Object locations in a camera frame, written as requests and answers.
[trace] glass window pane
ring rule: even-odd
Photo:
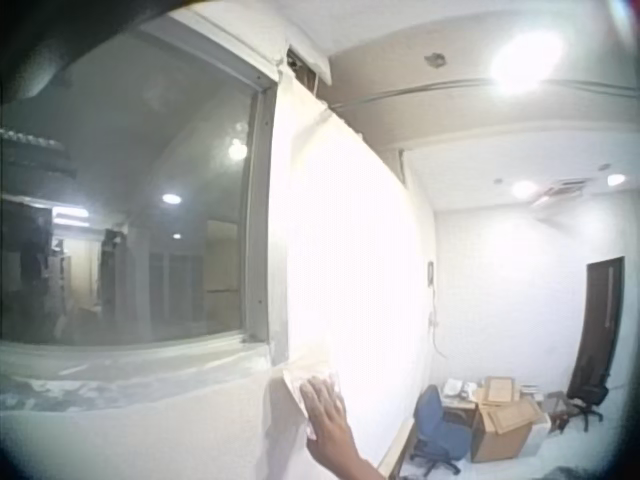
[[[3,108],[2,339],[238,330],[255,90],[141,31]]]

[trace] window frame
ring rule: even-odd
[[[284,308],[278,308],[277,312],[270,312],[270,305],[274,302],[270,298],[267,285],[274,280],[270,274],[272,265],[269,261],[269,252],[273,242],[269,232],[268,217],[271,137],[277,83],[269,75],[222,46],[216,40],[220,33],[214,24],[200,23],[198,28],[195,28],[184,19],[166,14],[138,27],[137,30],[195,55],[208,64],[231,74],[255,91],[250,118],[253,129],[248,139],[250,157],[248,157],[248,168],[245,168],[243,177],[243,187],[247,187],[243,190],[244,221],[241,222],[239,229],[242,329],[196,338],[123,346],[37,345],[0,340],[0,358],[8,359],[22,373],[28,372],[29,377],[39,377],[39,372],[46,377],[48,373],[45,372],[51,372],[51,369],[46,366],[39,368],[38,362],[26,361],[27,357],[44,352],[53,355],[65,371],[73,370],[78,362],[86,363],[87,356],[94,354],[96,359],[103,358],[109,353],[115,356],[126,355],[128,360],[136,362],[153,361],[160,357],[165,359],[180,357],[186,352],[195,360],[202,354],[220,349],[232,351],[234,354],[258,349],[260,355],[263,355],[263,350],[259,347],[270,341],[270,314],[279,318],[279,325],[286,325],[286,303],[281,305],[282,302],[275,302]],[[277,271],[282,277],[279,280],[286,284],[286,264],[280,265]],[[3,369],[3,373],[12,373],[11,370],[13,368]]]

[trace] window sill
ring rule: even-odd
[[[0,412],[67,412],[151,403],[270,368],[240,335],[120,349],[0,342]]]

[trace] dark door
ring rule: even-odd
[[[622,311],[624,257],[587,265],[587,301],[578,359],[567,395],[581,386],[605,385]]]

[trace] hand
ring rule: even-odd
[[[300,387],[316,440],[307,439],[311,456],[342,480],[382,479],[375,468],[360,458],[342,395],[333,385],[312,378]]]

